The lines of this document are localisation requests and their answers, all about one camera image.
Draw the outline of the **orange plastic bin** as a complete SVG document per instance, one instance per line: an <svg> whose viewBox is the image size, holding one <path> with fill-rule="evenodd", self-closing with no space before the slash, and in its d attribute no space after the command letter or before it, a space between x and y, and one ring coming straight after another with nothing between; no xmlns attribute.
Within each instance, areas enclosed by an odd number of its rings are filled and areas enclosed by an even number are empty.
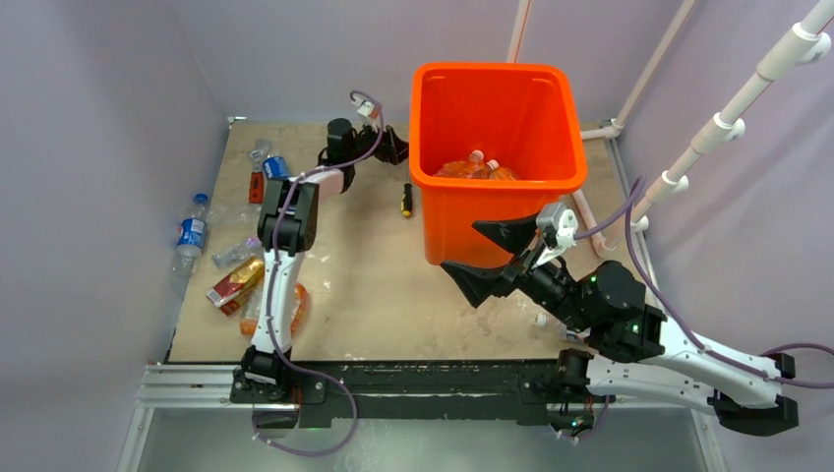
<svg viewBox="0 0 834 472"><path fill-rule="evenodd" d="M476 220L516 219L580 189L588 170L568 78L549 65L436 62L413 76L409 173L420 191L424 255L478 267L509 254ZM516 180L439 176L480 150Z"/></svg>

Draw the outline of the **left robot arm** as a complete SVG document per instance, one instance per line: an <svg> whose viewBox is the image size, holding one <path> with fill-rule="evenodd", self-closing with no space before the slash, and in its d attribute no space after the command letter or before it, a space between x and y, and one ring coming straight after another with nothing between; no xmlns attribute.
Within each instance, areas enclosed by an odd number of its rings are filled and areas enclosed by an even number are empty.
<svg viewBox="0 0 834 472"><path fill-rule="evenodd" d="M233 373L233 403L273 403L297 390L297 380L310 370L291 363L295 287L306 254L318 231L320 203L346 192L355 167L375 157L392 165L407 156L407 143L382 118L369 118L361 128L333 119L316 167L267 185L258 222L264 249L265 282L261 313L250 347Z"/></svg>

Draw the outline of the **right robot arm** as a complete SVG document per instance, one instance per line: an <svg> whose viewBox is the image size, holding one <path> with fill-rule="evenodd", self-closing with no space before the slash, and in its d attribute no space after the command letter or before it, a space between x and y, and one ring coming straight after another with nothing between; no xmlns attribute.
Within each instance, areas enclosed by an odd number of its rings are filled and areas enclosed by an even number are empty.
<svg viewBox="0 0 834 472"><path fill-rule="evenodd" d="M526 387L560 403L617 396L668 402L755 437L798 425L798 403L780 385L795 374L792 357L750 355L686 334L646 302L644 283L619 262L572 277L563 254L575 243L578 222L566 206L549 204L516 220L477 221L474 228L510 259L493 268L443 263L469 304L518 291L583 337L583 348L562 351L555 371L527 380Z"/></svg>

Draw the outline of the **pepsi label bottle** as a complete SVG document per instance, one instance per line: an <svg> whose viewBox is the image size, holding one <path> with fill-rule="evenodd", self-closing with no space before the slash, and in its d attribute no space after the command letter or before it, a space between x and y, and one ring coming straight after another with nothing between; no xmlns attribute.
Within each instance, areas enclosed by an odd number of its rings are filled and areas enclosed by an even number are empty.
<svg viewBox="0 0 834 472"><path fill-rule="evenodd" d="M172 283L178 289L185 288L204 252L208 214L209 196L204 193L195 194L183 211L170 268Z"/></svg>

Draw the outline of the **small label clear bottle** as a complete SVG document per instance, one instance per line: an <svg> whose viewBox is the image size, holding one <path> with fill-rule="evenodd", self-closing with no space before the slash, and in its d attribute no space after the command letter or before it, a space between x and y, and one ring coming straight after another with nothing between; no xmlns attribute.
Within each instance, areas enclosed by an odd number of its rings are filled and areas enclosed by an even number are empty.
<svg viewBox="0 0 834 472"><path fill-rule="evenodd" d="M559 340L573 344L585 344L586 338L591 333L590 328L582 331L568 329L562 322L557 320L555 317L545 313L540 313L536 315L534 319L534 325L542 329L548 329L550 331L553 331L555 334L559 336Z"/></svg>

